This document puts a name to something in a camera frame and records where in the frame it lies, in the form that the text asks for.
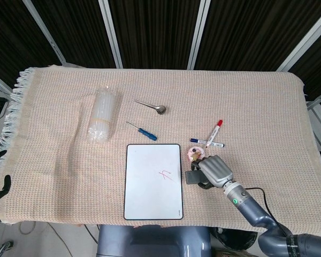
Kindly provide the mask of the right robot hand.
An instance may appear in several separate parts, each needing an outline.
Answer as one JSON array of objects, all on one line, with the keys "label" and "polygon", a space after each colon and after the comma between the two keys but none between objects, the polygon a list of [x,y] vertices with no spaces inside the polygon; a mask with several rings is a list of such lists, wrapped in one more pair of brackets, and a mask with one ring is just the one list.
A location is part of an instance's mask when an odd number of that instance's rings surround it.
[{"label": "right robot hand", "polygon": [[209,156],[191,163],[191,171],[186,173],[188,185],[197,184],[204,190],[224,188],[233,183],[233,172],[218,156]]}]

